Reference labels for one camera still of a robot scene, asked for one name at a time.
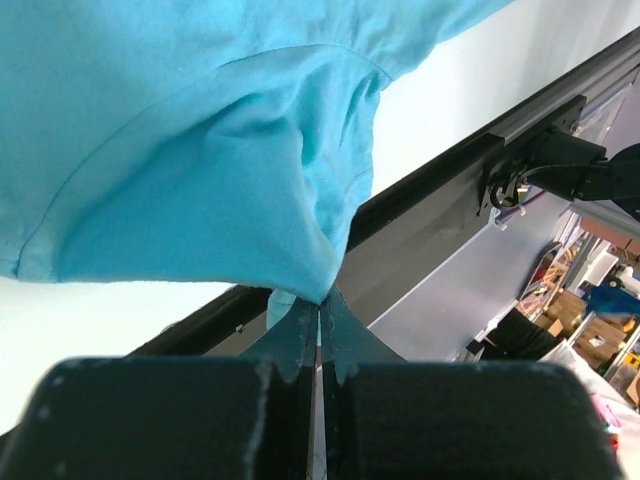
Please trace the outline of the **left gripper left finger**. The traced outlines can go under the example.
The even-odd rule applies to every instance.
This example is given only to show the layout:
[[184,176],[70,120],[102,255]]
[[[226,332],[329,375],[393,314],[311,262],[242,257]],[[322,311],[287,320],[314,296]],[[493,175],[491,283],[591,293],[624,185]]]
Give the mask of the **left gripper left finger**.
[[318,309],[235,357],[73,358],[40,381],[5,479],[306,479]]

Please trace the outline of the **light blue t-shirt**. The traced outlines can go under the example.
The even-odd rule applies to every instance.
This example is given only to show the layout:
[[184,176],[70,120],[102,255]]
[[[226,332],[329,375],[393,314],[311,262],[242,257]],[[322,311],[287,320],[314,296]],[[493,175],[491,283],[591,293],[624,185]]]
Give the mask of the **light blue t-shirt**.
[[1,273],[334,284],[381,92],[499,1],[5,1]]

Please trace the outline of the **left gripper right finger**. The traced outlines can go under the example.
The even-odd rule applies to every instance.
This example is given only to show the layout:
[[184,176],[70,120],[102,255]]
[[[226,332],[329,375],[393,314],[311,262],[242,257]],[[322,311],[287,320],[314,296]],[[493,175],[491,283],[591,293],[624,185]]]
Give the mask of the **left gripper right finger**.
[[320,307],[331,479],[619,479],[586,389],[543,362],[410,362],[332,289]]

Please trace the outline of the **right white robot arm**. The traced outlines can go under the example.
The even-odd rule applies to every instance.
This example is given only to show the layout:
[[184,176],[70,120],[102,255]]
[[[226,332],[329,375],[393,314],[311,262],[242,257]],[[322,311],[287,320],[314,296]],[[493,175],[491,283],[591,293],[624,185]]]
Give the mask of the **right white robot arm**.
[[639,218],[639,146],[613,157],[598,144],[550,127],[485,166],[480,196],[499,210],[522,204],[517,189],[533,185],[567,201],[611,201]]

